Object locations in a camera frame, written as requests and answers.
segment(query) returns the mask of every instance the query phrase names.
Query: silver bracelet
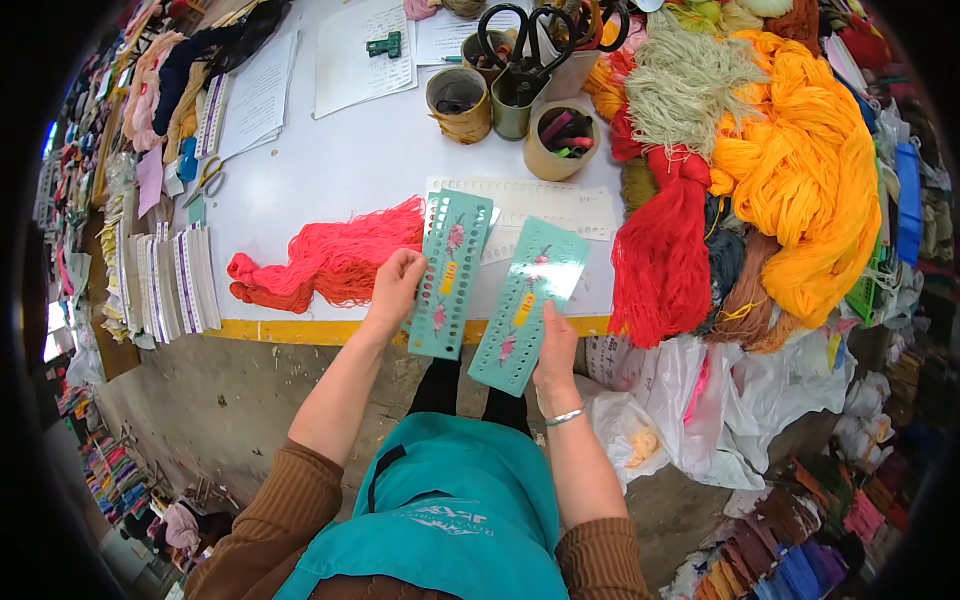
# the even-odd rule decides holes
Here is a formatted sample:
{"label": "silver bracelet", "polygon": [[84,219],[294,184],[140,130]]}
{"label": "silver bracelet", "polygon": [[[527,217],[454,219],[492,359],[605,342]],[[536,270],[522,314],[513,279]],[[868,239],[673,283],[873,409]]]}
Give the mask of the silver bracelet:
{"label": "silver bracelet", "polygon": [[552,427],[553,425],[559,425],[560,423],[567,422],[571,419],[576,419],[577,417],[580,417],[583,414],[584,414],[584,409],[578,408],[575,411],[570,411],[569,413],[564,413],[553,419],[548,419],[546,422],[546,426]]}

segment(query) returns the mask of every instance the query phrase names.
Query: yellow-handled scissors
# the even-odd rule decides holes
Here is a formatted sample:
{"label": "yellow-handled scissors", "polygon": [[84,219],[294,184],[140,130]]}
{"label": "yellow-handled scissors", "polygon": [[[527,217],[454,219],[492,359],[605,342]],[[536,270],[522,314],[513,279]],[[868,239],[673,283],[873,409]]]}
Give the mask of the yellow-handled scissors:
{"label": "yellow-handled scissors", "polygon": [[188,206],[199,196],[212,198],[217,195],[220,188],[224,186],[227,180],[227,174],[223,172],[224,162],[219,156],[213,156],[204,164],[204,169],[200,172],[200,182],[197,183],[197,189],[193,190],[190,197],[186,199],[183,206]]}

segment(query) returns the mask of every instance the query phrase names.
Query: teal apron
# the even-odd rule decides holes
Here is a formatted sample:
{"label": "teal apron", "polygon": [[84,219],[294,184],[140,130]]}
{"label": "teal apron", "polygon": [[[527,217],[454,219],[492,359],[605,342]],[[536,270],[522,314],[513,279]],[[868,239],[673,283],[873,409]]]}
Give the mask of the teal apron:
{"label": "teal apron", "polygon": [[530,438],[415,413],[373,463],[353,518],[317,534],[275,600],[304,600],[334,575],[388,575],[465,600],[568,597],[553,479]]}

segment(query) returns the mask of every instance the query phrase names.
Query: woman's left hand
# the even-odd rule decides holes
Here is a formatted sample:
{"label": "woman's left hand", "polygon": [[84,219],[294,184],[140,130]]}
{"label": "woman's left hand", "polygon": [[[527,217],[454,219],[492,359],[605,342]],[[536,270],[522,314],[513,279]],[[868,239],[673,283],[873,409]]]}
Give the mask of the woman's left hand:
{"label": "woman's left hand", "polygon": [[400,248],[376,272],[373,300],[364,325],[377,334],[391,337],[407,318],[417,293],[417,285],[426,271],[423,254]]}

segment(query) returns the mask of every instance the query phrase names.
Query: yellow table edge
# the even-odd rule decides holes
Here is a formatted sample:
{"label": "yellow table edge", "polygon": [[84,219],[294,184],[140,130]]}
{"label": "yellow table edge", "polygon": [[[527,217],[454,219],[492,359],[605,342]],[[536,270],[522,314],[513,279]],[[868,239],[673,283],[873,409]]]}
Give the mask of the yellow table edge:
{"label": "yellow table edge", "polygon": [[[580,337],[605,335],[610,317],[571,317],[570,324]],[[230,340],[250,340],[271,344],[307,344],[310,346],[342,346],[360,326],[359,321],[240,321],[224,319],[220,329],[209,329],[204,335]],[[467,321],[465,344],[479,344],[486,321]],[[394,344],[406,344],[399,334]]]}

